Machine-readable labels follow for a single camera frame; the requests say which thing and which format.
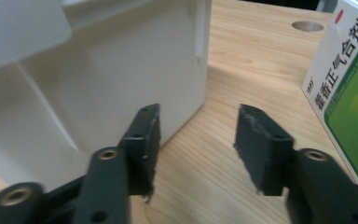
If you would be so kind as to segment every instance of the white plastic container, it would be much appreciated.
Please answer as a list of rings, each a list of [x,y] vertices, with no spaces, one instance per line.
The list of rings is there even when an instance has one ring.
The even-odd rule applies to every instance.
[[[47,44],[5,52],[10,32],[38,40],[26,24],[0,43],[0,178],[8,184],[54,189],[83,175],[89,155],[116,146],[145,105],[161,104],[164,143],[204,99],[210,0],[59,4],[60,33]]]

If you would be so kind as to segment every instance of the wooden table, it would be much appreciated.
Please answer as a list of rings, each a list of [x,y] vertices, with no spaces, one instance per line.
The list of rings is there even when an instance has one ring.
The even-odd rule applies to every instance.
[[[289,223],[284,197],[257,195],[232,148],[238,108],[259,107],[295,148],[321,149],[343,165],[300,89],[324,32],[292,27],[330,16],[213,0],[205,103],[160,151],[152,203],[131,198],[133,223]]]

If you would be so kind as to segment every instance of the wooden tabletop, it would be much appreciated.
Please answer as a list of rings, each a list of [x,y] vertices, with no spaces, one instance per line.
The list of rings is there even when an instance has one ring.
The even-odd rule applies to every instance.
[[[259,107],[295,139],[343,165],[301,91],[330,14],[213,0],[206,99],[163,146],[150,205],[131,198],[133,223],[289,223],[284,197],[257,195],[232,148],[239,104]],[[5,184],[0,181],[0,189]]]

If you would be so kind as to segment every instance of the red logo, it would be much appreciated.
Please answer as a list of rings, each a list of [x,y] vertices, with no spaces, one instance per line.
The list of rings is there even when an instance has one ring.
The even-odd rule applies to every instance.
[[[341,9],[336,16],[336,24],[341,20],[342,14],[344,14],[344,9]]]

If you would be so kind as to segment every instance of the white and green box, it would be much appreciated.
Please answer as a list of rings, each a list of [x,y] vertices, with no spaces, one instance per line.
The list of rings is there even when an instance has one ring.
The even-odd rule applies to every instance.
[[[338,2],[302,89],[358,182],[358,0]]]

